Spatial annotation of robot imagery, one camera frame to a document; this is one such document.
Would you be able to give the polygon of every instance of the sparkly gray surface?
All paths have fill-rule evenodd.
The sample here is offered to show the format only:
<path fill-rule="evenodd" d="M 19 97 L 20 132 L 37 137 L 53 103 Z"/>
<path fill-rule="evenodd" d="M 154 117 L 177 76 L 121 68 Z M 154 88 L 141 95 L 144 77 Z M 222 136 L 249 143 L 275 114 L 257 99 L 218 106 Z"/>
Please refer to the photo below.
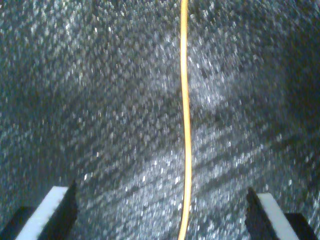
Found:
<path fill-rule="evenodd" d="M 176 239 L 184 132 L 180 3 L 0 9 L 0 229 L 78 183 L 70 239 Z M 247 187 L 320 237 L 319 1 L 191 1 L 187 239 L 248 239 Z"/>

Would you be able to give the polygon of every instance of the yellow cable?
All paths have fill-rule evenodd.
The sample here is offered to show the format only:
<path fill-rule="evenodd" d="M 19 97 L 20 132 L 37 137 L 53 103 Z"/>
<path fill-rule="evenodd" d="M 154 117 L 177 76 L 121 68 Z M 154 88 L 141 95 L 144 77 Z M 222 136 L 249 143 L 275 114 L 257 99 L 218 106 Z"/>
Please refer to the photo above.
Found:
<path fill-rule="evenodd" d="M 184 199 L 181 227 L 178 240 L 184 240 L 188 227 L 189 207 L 191 200 L 191 130 L 190 130 L 190 109 L 187 76 L 187 28 L 188 28 L 188 0 L 181 0 L 181 43 L 180 43 L 180 65 L 181 65 L 181 86 L 184 121 L 185 141 L 185 175 L 184 175 Z"/>

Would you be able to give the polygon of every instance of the textured metal surface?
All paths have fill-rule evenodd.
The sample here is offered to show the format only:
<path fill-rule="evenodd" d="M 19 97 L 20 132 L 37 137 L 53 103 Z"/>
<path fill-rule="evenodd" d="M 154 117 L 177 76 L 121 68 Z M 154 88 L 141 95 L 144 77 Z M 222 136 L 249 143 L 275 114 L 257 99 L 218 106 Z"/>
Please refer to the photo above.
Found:
<path fill-rule="evenodd" d="M 247 239 L 247 187 L 320 237 L 318 1 L 191 1 L 187 239 Z M 0 229 L 78 183 L 70 239 L 174 239 L 182 213 L 180 3 L 5 1 Z"/>

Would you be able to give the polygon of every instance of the white tip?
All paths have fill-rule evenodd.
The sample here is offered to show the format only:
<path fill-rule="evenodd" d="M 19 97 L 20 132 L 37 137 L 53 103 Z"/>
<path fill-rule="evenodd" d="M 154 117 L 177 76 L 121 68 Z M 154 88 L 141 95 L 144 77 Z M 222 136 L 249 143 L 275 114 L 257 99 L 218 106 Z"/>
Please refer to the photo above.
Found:
<path fill-rule="evenodd" d="M 15 240 L 37 240 L 46 223 L 49 221 L 49 219 L 59 206 L 67 190 L 68 187 L 52 187 L 49 193 L 42 200 L 38 208 L 28 219 Z"/>
<path fill-rule="evenodd" d="M 257 194 L 273 229 L 280 240 L 299 240 L 286 216 L 270 193 Z"/>

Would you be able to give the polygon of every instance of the yellow wire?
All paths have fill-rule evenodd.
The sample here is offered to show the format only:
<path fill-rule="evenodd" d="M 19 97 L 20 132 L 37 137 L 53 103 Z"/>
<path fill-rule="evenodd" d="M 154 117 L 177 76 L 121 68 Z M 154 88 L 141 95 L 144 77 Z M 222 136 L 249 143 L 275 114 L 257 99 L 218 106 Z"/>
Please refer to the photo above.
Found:
<path fill-rule="evenodd" d="M 191 200 L 191 130 L 190 130 L 190 109 L 187 76 L 187 28 L 188 28 L 188 0 L 181 0 L 181 43 L 180 43 L 180 65 L 181 65 L 181 86 L 184 121 L 185 141 L 185 175 L 184 175 L 184 199 L 181 227 L 178 240 L 184 240 L 188 227 L 189 207 Z"/>

